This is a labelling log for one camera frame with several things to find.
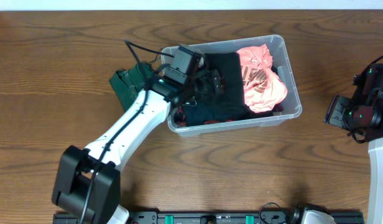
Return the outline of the dark navy garment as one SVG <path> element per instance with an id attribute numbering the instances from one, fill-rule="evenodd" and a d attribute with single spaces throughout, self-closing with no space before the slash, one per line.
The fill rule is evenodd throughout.
<path id="1" fill-rule="evenodd" d="M 178 107 L 173 119 L 181 126 L 199 126 L 204 124 L 234 121 L 246 114 L 244 106 L 225 104 L 186 103 Z"/>

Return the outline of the black taped garment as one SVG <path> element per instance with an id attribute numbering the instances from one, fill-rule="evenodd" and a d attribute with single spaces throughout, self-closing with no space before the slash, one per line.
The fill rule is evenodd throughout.
<path id="1" fill-rule="evenodd" d="M 217 69 L 225 84 L 224 93 L 207 103 L 210 116 L 215 119 L 238 119 L 248 109 L 244 102 L 244 88 L 239 54 L 206 54 L 210 69 Z"/>

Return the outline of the red plaid flannel shirt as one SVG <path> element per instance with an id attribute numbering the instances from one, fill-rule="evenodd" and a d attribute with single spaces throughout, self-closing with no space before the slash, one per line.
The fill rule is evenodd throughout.
<path id="1" fill-rule="evenodd" d="M 225 123 L 232 121 L 239 121 L 245 119 L 255 119 L 255 118 L 266 118 L 270 116 L 274 116 L 275 113 L 283 112 L 284 108 L 281 104 L 277 104 L 271 111 L 255 113 L 251 110 L 248 110 L 246 114 L 242 115 L 240 118 L 236 118 L 234 116 L 228 116 L 224 118 L 214 118 L 209 115 L 207 112 L 199 113 L 190 109 L 190 106 L 180 106 L 178 110 L 173 115 L 173 120 L 175 124 L 181 127 L 189 127 L 189 126 L 199 126 L 206 124 L 217 124 L 217 123 Z"/>

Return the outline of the pink printed t-shirt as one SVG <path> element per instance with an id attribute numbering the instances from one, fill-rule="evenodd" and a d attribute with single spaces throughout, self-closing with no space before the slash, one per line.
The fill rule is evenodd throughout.
<path id="1" fill-rule="evenodd" d="M 255 113 L 271 111 L 287 96 L 284 82 L 272 70 L 273 57 L 267 46 L 244 47 L 239 55 L 244 102 Z"/>

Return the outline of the green garment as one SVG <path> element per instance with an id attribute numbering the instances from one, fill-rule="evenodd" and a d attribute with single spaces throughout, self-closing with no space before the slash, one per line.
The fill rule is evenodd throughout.
<path id="1" fill-rule="evenodd" d="M 142 68 L 135 65 L 130 70 L 117 70 L 109 79 L 124 112 L 132 106 L 139 92 L 144 89 L 146 81 L 154 74 L 151 64 L 142 62 L 141 65 Z"/>

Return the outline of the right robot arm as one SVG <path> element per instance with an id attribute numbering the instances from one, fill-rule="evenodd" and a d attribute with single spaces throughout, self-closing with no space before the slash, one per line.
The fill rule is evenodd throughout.
<path id="1" fill-rule="evenodd" d="M 358 144 L 368 145 L 371 181 L 367 217 L 357 212 L 328 212 L 323 207 L 298 206 L 288 223 L 383 223 L 383 55 L 353 78 L 351 98 L 333 97 L 324 123 L 339 127 Z"/>

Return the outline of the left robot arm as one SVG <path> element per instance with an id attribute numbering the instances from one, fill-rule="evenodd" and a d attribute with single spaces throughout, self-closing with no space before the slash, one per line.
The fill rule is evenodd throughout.
<path id="1" fill-rule="evenodd" d="M 219 73 L 210 70 L 206 54 L 181 45 L 145 79 L 129 109 L 98 139 L 83 149 L 69 146 L 62 154 L 52 203 L 73 214 L 77 223 L 126 223 L 130 213 L 120 204 L 121 172 L 143 140 L 192 97 L 220 92 Z"/>

